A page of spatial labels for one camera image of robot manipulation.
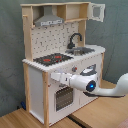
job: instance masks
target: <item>sink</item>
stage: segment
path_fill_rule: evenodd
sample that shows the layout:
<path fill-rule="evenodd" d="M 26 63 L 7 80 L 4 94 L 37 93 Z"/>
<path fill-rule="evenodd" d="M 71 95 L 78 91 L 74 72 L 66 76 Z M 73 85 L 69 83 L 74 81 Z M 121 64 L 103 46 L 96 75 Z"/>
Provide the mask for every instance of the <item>sink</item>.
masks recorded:
<path fill-rule="evenodd" d="M 94 49 L 90 49 L 90 48 L 85 48 L 85 47 L 77 47 L 77 48 L 73 48 L 73 49 L 68 49 L 65 52 L 68 54 L 72 54 L 74 56 L 81 56 L 84 54 L 88 54 L 90 52 L 94 52 Z"/>

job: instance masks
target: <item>kitchen hood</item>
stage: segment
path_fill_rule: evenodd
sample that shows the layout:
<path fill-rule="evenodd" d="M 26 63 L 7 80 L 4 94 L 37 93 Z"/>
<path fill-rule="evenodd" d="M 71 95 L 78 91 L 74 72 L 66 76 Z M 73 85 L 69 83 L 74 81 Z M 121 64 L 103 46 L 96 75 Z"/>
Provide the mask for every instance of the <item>kitchen hood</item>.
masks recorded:
<path fill-rule="evenodd" d="M 34 23 L 36 27 L 64 23 L 64 19 L 53 15 L 52 6 L 44 6 L 44 16 L 37 19 Z"/>

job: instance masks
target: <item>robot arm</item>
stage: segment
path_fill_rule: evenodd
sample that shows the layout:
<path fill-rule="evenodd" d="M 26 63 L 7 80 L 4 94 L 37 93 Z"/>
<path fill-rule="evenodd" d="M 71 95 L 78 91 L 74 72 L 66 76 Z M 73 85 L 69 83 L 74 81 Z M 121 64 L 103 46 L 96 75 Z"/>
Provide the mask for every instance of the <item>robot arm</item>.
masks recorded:
<path fill-rule="evenodd" d="M 128 74 L 120 77 L 114 89 L 102 89 L 96 86 L 97 72 L 89 69 L 85 69 L 81 75 L 52 73 L 51 78 L 71 88 L 83 91 L 89 97 L 123 97 L 128 94 Z"/>

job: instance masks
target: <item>wooden floor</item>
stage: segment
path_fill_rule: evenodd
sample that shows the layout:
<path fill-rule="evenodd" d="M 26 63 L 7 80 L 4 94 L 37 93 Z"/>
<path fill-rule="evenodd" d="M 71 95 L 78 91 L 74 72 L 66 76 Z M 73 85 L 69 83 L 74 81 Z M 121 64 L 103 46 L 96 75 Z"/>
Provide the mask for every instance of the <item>wooden floor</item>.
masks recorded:
<path fill-rule="evenodd" d="M 102 80 L 102 88 L 115 86 Z M 122 98 L 100 97 L 70 116 L 87 128 L 117 128 L 128 118 L 128 95 Z"/>
<path fill-rule="evenodd" d="M 0 118 L 0 128 L 44 128 L 31 114 L 23 109 L 16 110 Z M 81 128 L 69 118 L 64 118 L 50 128 Z"/>

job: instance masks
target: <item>knob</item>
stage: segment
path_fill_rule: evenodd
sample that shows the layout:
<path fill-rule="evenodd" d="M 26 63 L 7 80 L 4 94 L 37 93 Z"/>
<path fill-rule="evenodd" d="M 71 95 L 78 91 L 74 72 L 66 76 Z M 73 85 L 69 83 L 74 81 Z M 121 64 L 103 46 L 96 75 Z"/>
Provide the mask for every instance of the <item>knob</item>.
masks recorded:
<path fill-rule="evenodd" d="M 72 71 L 73 71 L 73 72 L 76 72 L 76 70 L 77 70 L 77 67 L 73 67 L 73 68 L 72 68 Z"/>

